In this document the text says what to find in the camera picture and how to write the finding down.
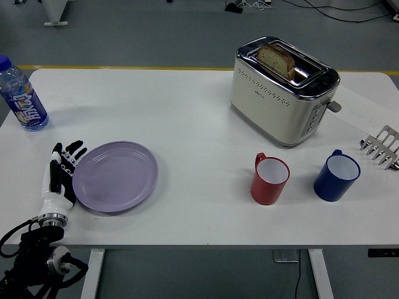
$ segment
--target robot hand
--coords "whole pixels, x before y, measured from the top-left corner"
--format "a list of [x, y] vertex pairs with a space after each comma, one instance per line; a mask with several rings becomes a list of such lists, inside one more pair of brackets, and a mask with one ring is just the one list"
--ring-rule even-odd
[[65, 227], [67, 224], [68, 211], [76, 201], [72, 176], [77, 163], [87, 151], [87, 148], [79, 150], [82, 146], [83, 141], [78, 140], [65, 149], [62, 149], [61, 143], [57, 143], [54, 147], [50, 165], [44, 172], [43, 206], [38, 217], [40, 226]]

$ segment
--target mug handle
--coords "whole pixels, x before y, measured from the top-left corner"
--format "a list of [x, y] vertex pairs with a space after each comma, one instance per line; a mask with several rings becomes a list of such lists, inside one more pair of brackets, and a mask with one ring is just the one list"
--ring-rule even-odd
[[333, 151], [331, 156], [338, 156], [340, 154], [342, 154], [342, 151], [340, 149], [336, 149], [335, 151]]
[[255, 168], [256, 166], [259, 164], [259, 162], [263, 161], [266, 159], [266, 155], [264, 153], [259, 153], [256, 155], [256, 159], [255, 159]]

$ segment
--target blue mug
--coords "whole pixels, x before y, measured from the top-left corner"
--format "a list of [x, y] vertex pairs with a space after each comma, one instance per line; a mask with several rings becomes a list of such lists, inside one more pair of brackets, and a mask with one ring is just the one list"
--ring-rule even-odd
[[313, 188], [321, 199], [338, 201], [359, 176], [359, 164], [350, 156], [342, 154], [341, 150], [336, 149], [327, 158]]

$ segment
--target white furniture leg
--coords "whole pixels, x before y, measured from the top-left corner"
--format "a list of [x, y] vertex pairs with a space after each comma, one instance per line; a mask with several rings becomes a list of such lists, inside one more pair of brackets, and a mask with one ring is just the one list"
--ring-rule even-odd
[[61, 15], [68, 1], [75, 1], [75, 0], [42, 0], [44, 9], [46, 10], [47, 17], [50, 20], [50, 22], [44, 23], [46, 27], [68, 25], [67, 21], [60, 22]]
[[105, 249], [92, 249], [89, 259], [89, 270], [85, 276], [81, 299], [95, 299], [99, 285], [102, 261]]
[[314, 280], [316, 282], [319, 299], [334, 299], [332, 294], [329, 274], [325, 266], [323, 250], [309, 249], [310, 262], [312, 263]]

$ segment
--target yellow floor line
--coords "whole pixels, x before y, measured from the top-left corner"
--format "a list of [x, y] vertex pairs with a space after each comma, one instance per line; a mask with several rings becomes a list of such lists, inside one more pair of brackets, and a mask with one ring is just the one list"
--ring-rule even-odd
[[[20, 69], [24, 70], [39, 70], [39, 69], [111, 69], [111, 70], [228, 70], [232, 71], [231, 67], [114, 67], [105, 65], [18, 65]], [[399, 71], [394, 70], [338, 70], [338, 72], [359, 72], [359, 73], [384, 73], [389, 76], [399, 76]]]

